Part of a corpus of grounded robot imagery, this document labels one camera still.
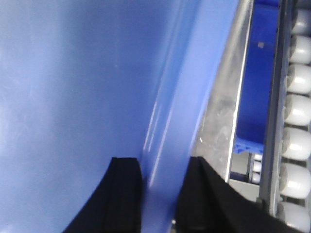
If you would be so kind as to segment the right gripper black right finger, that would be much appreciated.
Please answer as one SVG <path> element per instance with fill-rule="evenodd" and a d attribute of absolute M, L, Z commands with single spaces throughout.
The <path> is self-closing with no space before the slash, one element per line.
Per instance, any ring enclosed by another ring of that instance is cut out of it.
<path fill-rule="evenodd" d="M 178 197 L 179 233 L 296 233 L 235 191 L 203 157 L 191 157 Z"/>

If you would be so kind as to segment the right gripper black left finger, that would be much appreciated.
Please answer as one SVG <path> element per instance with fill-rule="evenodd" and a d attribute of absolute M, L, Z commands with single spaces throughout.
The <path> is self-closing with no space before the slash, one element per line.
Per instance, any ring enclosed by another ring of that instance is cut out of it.
<path fill-rule="evenodd" d="M 142 175 L 137 158 L 113 157 L 66 233 L 139 233 Z"/>

